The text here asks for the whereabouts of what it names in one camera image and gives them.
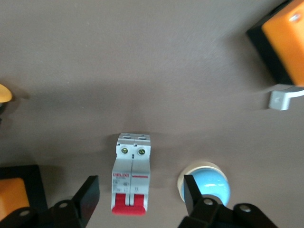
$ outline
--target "gray surface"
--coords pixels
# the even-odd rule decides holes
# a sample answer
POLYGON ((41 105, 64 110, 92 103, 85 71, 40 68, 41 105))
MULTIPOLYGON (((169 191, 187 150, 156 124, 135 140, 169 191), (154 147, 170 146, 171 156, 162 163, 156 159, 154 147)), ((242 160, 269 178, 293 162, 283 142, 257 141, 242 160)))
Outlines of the gray surface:
POLYGON ((229 207, 250 202, 279 227, 301 227, 303 99, 267 110, 275 85, 245 31, 278 0, 1 0, 1 165, 41 166, 49 205, 100 175, 88 227, 177 227, 176 180, 216 163, 229 207), (152 181, 143 218, 111 215, 121 132, 150 133, 152 181))

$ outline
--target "red line marking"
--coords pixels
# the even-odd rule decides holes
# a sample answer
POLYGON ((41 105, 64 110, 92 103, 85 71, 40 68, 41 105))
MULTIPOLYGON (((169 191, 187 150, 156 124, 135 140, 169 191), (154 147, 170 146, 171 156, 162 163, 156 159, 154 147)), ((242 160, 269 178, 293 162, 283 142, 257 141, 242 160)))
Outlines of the red line marking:
POLYGON ((136 175, 134 175, 132 177, 136 177, 136 178, 149 178, 148 176, 136 176, 136 175))

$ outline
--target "yellow knob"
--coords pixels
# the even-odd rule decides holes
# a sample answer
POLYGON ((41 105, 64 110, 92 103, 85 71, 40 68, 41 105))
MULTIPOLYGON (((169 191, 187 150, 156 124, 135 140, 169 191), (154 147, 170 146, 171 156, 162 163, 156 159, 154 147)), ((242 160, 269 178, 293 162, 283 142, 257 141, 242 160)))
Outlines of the yellow knob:
POLYGON ((0 84, 0 103, 8 102, 13 98, 11 91, 0 84))

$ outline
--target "silver screw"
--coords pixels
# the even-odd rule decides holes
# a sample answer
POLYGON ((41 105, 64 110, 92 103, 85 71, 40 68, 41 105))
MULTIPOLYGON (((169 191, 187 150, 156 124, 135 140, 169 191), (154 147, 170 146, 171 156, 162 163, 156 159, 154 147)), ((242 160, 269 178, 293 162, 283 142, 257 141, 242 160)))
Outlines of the silver screw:
POLYGON ((210 200, 210 199, 204 199, 204 203, 207 204, 207 205, 212 205, 213 201, 210 200))
POLYGON ((59 205, 60 208, 65 208, 67 206, 67 203, 62 203, 59 205))
POLYGON ((128 149, 127 148, 122 148, 122 153, 128 153, 128 149))
POLYGON ((241 206, 239 206, 239 208, 244 212, 247 212, 247 213, 251 212, 251 209, 247 205, 241 205, 241 206))
POLYGON ((301 14, 296 13, 296 14, 294 14, 294 15, 289 19, 289 21, 296 22, 296 21, 298 21, 300 18, 301 18, 301 14))
POLYGON ((19 216, 26 216, 26 215, 28 215, 29 214, 29 210, 24 210, 23 212, 21 212, 20 214, 19 214, 19 216))
POLYGON ((144 151, 144 149, 140 149, 140 150, 138 151, 138 153, 139 153, 140 155, 144 155, 144 153, 146 153, 146 151, 144 151))

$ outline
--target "red switch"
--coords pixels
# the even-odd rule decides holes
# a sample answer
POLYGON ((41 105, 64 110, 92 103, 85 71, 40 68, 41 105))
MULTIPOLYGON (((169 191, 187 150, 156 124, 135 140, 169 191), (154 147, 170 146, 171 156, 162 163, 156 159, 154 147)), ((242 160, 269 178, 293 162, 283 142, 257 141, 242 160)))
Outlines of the red switch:
POLYGON ((144 195, 134 195, 134 206, 126 206, 125 196, 125 194, 116 194, 115 206, 112 209, 113 214, 126 216, 143 216, 146 214, 143 207, 144 195))

